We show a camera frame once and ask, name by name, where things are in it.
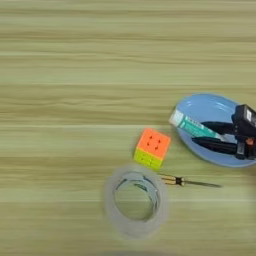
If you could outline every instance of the light blue bowl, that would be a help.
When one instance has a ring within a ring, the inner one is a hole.
[[[234,114],[238,103],[222,96],[214,94],[195,94],[182,100],[177,109],[185,115],[199,122],[220,121],[230,122],[231,115]],[[220,154],[205,149],[191,140],[191,136],[181,129],[178,129],[179,135],[184,143],[201,158],[226,167],[246,167],[256,163],[256,160],[239,160],[234,156]],[[236,142],[234,136],[225,136],[230,142]]]

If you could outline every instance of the roll of tape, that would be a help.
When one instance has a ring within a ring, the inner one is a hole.
[[[128,184],[133,184],[148,194],[153,204],[149,219],[129,219],[118,209],[115,193]],[[115,171],[106,182],[104,197],[107,217],[119,231],[133,238],[151,234],[168,218],[169,204],[165,184],[155,173],[139,165],[128,165]]]

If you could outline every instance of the rubik's cube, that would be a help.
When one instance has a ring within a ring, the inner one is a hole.
[[[171,138],[153,129],[145,129],[136,147],[134,160],[154,170],[160,169]]]

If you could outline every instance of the screwdriver handle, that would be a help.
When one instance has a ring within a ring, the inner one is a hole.
[[[185,186],[185,179],[183,177],[174,177],[168,175],[160,175],[162,180],[167,185],[180,185]]]

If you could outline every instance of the black object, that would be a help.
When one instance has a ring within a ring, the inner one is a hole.
[[[185,180],[183,177],[175,177],[175,176],[169,176],[169,175],[163,175],[163,174],[160,174],[160,177],[164,181],[164,183],[167,185],[185,186],[185,184],[192,184],[192,185],[199,185],[199,186],[213,187],[213,188],[222,187],[217,184]]]
[[[237,106],[232,115],[232,122],[203,122],[202,124],[221,135],[234,135],[237,143],[210,137],[196,137],[192,140],[214,152],[234,155],[241,160],[256,159],[256,112],[247,105]]]

